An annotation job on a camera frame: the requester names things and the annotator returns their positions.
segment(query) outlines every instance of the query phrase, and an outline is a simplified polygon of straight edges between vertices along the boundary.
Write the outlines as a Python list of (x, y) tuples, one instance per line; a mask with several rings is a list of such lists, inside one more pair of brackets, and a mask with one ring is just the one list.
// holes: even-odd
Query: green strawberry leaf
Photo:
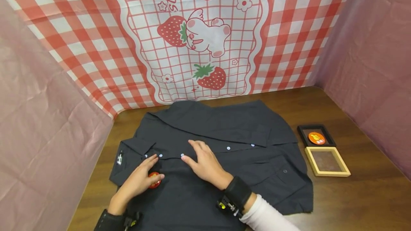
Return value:
[(214, 66), (211, 66), (210, 63), (206, 66), (199, 66), (198, 64), (194, 64), (194, 66), (197, 68), (197, 71), (195, 72), (193, 78), (200, 79), (203, 77), (208, 77), (214, 71)]
[(183, 21), (180, 25), (180, 31), (178, 32), (180, 34), (180, 40), (183, 43), (187, 42), (187, 25), (186, 21)]

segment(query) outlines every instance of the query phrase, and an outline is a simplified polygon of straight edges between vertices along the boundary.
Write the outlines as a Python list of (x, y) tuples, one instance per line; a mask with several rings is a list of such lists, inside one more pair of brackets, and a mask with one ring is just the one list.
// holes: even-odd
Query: white sleeve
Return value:
[(300, 231), (259, 194), (249, 212), (240, 221), (254, 231)]

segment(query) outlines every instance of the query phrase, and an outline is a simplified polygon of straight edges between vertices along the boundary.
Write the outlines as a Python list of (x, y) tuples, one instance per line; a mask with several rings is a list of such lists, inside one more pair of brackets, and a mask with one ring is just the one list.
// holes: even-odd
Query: hand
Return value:
[(210, 182), (220, 190), (224, 190), (233, 180), (233, 175), (224, 171), (210, 147), (203, 141), (188, 141), (197, 154), (198, 163), (189, 156), (181, 159), (187, 163), (194, 173), (202, 180)]
[(148, 177), (148, 171), (157, 163), (157, 154), (145, 159), (120, 187), (111, 199), (107, 211), (112, 215), (122, 215), (127, 203), (135, 196), (143, 193), (152, 184), (164, 179), (164, 174)]

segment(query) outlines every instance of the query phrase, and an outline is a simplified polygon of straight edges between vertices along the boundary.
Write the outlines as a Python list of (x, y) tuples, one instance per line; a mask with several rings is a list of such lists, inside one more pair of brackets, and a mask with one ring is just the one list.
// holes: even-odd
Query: orange round button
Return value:
[[(148, 177), (152, 177), (152, 176), (154, 176), (154, 175), (160, 175), (158, 172), (151, 172), (149, 175), (148, 175)], [(158, 182), (156, 182), (156, 183), (154, 183), (154, 184), (152, 184), (151, 186), (149, 186), (148, 188), (156, 188), (156, 187), (158, 187), (159, 185), (160, 185), (160, 183), (161, 183), (161, 180), (160, 181), (158, 181)]]
[(325, 144), (325, 137), (318, 132), (311, 132), (308, 134), (309, 141), (314, 144)]

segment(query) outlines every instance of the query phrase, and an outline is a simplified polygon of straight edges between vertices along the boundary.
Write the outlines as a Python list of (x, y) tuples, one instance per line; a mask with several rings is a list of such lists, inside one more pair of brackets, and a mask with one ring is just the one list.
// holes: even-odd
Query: picture frame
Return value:
[[(300, 125), (297, 127), (297, 131), (300, 134), (301, 139), (303, 140), (306, 147), (336, 147), (333, 137), (322, 124)], [(317, 132), (322, 134), (322, 136), (324, 136), (325, 138), (325, 143), (319, 145), (311, 142), (308, 137), (310, 132)]]
[(335, 147), (306, 147), (305, 153), (314, 175), (349, 177), (351, 172)]

